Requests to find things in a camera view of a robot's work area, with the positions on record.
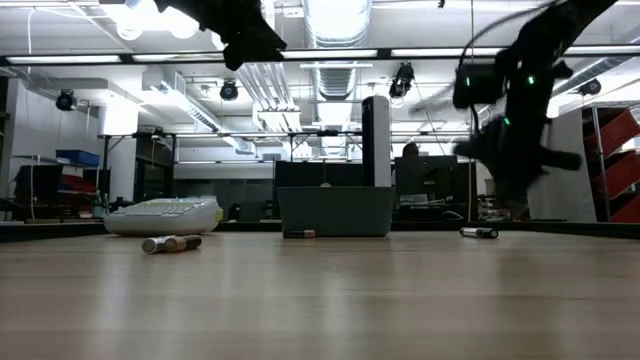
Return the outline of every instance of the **red shelf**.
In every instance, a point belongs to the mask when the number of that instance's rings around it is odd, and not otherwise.
[[[627,141],[640,134],[640,125],[626,109],[604,109],[598,112],[600,134],[602,138],[602,151],[605,157],[613,154]],[[583,128],[587,137],[584,146],[588,156],[595,156],[598,151],[598,138],[593,129],[593,124]]]
[[[605,160],[607,193],[615,198],[640,179],[640,157],[634,150],[614,154]],[[602,194],[602,176],[593,178],[593,189]]]
[[[611,221],[615,223],[640,223],[640,194],[626,193],[612,202]]]

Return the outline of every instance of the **table surface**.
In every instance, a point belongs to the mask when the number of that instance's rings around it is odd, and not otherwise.
[[[640,242],[504,232],[0,244],[0,359],[638,359]]]

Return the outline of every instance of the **pillar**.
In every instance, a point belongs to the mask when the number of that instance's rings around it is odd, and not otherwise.
[[[362,102],[363,186],[391,186],[391,124],[389,100],[370,96]]]
[[[133,200],[136,139],[125,138],[118,143],[118,135],[130,135],[137,131],[138,107],[129,100],[114,96],[106,106],[100,108],[99,120],[99,134],[113,136],[109,143],[112,150],[107,165],[107,169],[111,170],[109,201],[115,201],[118,197]]]

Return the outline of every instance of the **battery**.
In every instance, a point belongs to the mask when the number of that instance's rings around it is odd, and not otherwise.
[[[176,253],[197,249],[202,245],[199,235],[171,236],[165,241],[166,252]]]
[[[315,230],[286,230],[282,233],[286,239],[312,239],[316,237]]]
[[[495,239],[498,237],[498,230],[491,228],[461,228],[460,235],[477,239]]]
[[[142,252],[147,254],[147,255],[165,252],[165,250],[166,250],[165,241],[167,240],[167,238],[168,238],[168,236],[159,237],[159,238],[150,238],[150,239],[147,239],[147,240],[143,241],[142,242],[142,246],[141,246],[142,247]]]

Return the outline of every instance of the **fluorescent light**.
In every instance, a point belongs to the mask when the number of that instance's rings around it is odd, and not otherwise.
[[[67,56],[10,56],[7,60],[12,65],[28,64],[117,64],[118,55],[67,55]]]
[[[420,131],[394,131],[391,136],[418,136]]]
[[[282,51],[285,59],[375,58],[378,50],[293,50]]]
[[[223,61],[224,55],[221,52],[211,52],[204,54],[148,54],[133,55],[133,60],[140,63],[147,62],[203,62],[203,61]]]
[[[176,137],[178,138],[182,138],[182,139],[205,139],[205,138],[219,138],[220,135],[219,134],[209,134],[209,133],[203,133],[203,134],[198,134],[198,133],[194,133],[194,134],[177,134]]]
[[[321,160],[302,160],[301,162],[309,162],[309,163],[350,163],[351,160],[347,159],[321,159]]]
[[[77,6],[97,6],[100,5],[98,1],[0,1],[0,8],[34,8],[34,7],[65,7],[69,5]]]
[[[269,133],[269,132],[257,132],[257,133],[228,133],[223,136],[231,137],[289,137],[288,133]]]
[[[324,63],[324,64],[301,64],[300,69],[303,70],[313,70],[313,69],[370,69],[373,67],[373,64],[363,64],[363,63],[351,63],[351,64],[341,64],[341,63]]]
[[[263,160],[203,160],[203,161],[178,161],[179,165],[226,165],[226,164],[260,164],[260,163],[271,163],[272,161],[263,161]]]
[[[391,57],[411,58],[411,57],[438,57],[438,56],[460,56],[463,48],[434,48],[434,49],[396,49],[391,50]],[[502,48],[469,48],[467,56],[495,56]]]
[[[624,54],[635,55],[640,52],[640,45],[602,45],[602,46],[572,46],[565,52],[565,55],[602,55],[602,54]]]

